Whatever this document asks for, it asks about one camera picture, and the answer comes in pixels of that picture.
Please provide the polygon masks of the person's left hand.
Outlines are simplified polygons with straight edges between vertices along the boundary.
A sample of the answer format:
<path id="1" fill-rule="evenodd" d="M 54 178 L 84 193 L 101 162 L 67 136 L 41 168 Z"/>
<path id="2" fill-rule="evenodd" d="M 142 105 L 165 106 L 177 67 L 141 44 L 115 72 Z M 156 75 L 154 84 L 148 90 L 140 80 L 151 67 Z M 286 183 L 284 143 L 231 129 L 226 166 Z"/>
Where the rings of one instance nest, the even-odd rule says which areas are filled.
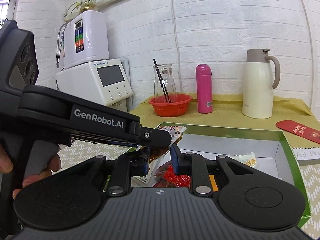
<path id="1" fill-rule="evenodd" d="M 12 161 L 8 157 L 4 148 L 1 146 L 1 172 L 2 173 L 10 173 L 13 170 L 14 166 Z M 54 155 L 48 162 L 44 163 L 36 163 L 29 164 L 26 169 L 25 178 L 22 182 L 22 188 L 40 181 L 41 179 L 47 178 L 52 175 L 52 172 L 57 172 L 61 169 L 61 159 L 58 154 Z M 13 199 L 16 198 L 21 189 L 15 189 L 12 193 Z"/>

